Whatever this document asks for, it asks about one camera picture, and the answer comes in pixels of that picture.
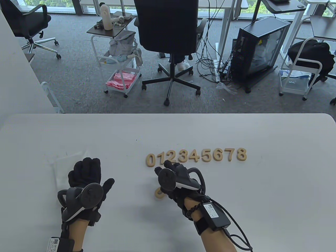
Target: office chair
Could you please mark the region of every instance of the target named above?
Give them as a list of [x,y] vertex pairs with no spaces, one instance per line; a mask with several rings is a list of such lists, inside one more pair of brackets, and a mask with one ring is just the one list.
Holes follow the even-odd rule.
[[170,72],[159,64],[158,72],[168,77],[142,81],[142,90],[147,84],[170,81],[165,106],[169,106],[169,95],[173,82],[196,89],[201,95],[201,87],[179,79],[185,73],[193,74],[189,67],[175,74],[175,54],[191,55],[201,42],[206,22],[204,18],[197,27],[198,1],[195,0],[134,0],[137,18],[134,25],[138,27],[140,44],[148,51],[169,53]]
[[[33,41],[36,34],[40,34],[40,38],[43,37],[42,30],[48,27],[48,22],[51,20],[51,16],[47,14],[46,5],[39,4],[29,12],[21,12],[11,0],[0,0],[0,6],[14,35],[28,40],[27,44],[22,46],[21,49],[29,48],[28,53],[31,53],[33,49],[38,47],[56,53],[57,59],[61,58],[56,50],[41,45],[52,40],[54,40],[55,45],[58,45],[56,38]],[[36,12],[39,8],[42,8],[43,13]]]

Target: chair backrest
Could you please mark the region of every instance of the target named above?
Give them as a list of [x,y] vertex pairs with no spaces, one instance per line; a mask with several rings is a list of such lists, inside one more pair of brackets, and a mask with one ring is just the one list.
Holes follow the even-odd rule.
[[0,0],[0,6],[7,22],[12,19],[16,20],[22,16],[21,11],[14,5],[14,3],[12,3],[11,0]]
[[149,51],[196,52],[198,0],[134,0],[140,44]]

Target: wooden number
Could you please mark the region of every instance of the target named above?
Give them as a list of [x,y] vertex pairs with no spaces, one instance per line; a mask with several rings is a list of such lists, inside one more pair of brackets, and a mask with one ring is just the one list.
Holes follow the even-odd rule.
[[228,159],[229,159],[229,162],[231,162],[231,160],[232,160],[232,154],[233,154],[233,152],[235,151],[235,149],[234,149],[234,148],[225,148],[224,151],[225,151],[225,152],[230,152],[230,153],[229,153],[229,158],[228,158]]
[[160,158],[160,165],[163,165],[163,162],[165,161],[165,152],[161,152],[157,157]]
[[155,190],[155,197],[158,199],[158,200],[161,200],[163,199],[166,195],[161,191],[161,187],[159,187],[158,189]]
[[193,150],[191,154],[189,155],[189,159],[194,159],[195,162],[197,163],[198,160],[200,159],[200,156],[197,156],[196,150]]
[[170,154],[171,154],[171,156],[167,160],[169,160],[172,163],[176,163],[176,160],[173,159],[176,156],[176,152],[173,151],[173,150],[170,150],[170,151],[167,152],[167,156],[169,156]]
[[239,148],[237,153],[237,159],[239,161],[245,161],[247,159],[246,150],[244,148]]
[[146,164],[148,167],[154,167],[155,166],[155,156],[154,154],[148,154],[146,157]]
[[178,160],[181,162],[181,163],[185,163],[188,161],[188,151],[183,149],[183,150],[180,150],[179,152],[180,156],[178,157]]
[[223,159],[223,150],[221,148],[216,148],[213,151],[213,159],[216,161],[222,161]]
[[206,163],[211,161],[211,150],[210,149],[204,149],[202,150],[202,160]]

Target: black glove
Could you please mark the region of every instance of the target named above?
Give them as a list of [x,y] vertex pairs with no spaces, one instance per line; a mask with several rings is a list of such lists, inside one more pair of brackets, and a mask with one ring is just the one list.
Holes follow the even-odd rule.
[[[163,165],[164,165],[164,167],[166,167],[166,168],[168,168],[168,169],[176,172],[176,167],[179,166],[179,165],[181,165],[181,164],[180,163],[174,163],[174,164],[172,164],[169,160],[166,160],[163,163]],[[159,175],[159,172],[161,170],[162,170],[161,167],[156,167],[154,169],[156,175]],[[161,191],[164,194],[167,194],[170,199],[174,200],[177,203],[177,205],[179,206],[179,208],[182,209],[182,213],[183,213],[183,215],[185,217],[187,217],[187,215],[186,215],[187,209],[184,206],[184,199],[186,197],[189,197],[189,198],[191,198],[191,199],[193,199],[193,200],[195,200],[197,202],[201,202],[201,203],[210,202],[209,201],[210,198],[208,196],[204,195],[204,194],[201,194],[201,190],[200,189],[197,190],[197,191],[186,189],[186,188],[177,188],[177,187],[173,191],[167,191],[167,190],[163,189],[162,187],[160,189],[161,189]]]
[[[90,183],[100,184],[100,160],[98,158],[84,158],[83,161],[78,161],[74,166],[74,170],[69,172],[68,178],[70,187],[84,188]],[[98,212],[102,202],[106,199],[106,194],[109,192],[113,184],[113,178],[106,180],[102,186],[104,195],[99,204],[92,209],[85,209],[81,211],[74,219],[91,220],[93,213]]]

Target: white bottle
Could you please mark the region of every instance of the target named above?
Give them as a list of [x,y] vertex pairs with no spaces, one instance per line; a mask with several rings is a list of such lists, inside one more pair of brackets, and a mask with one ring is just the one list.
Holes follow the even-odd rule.
[[103,19],[104,29],[107,31],[112,30],[113,26],[111,22],[110,8],[107,5],[103,4],[100,7],[100,13],[101,18]]

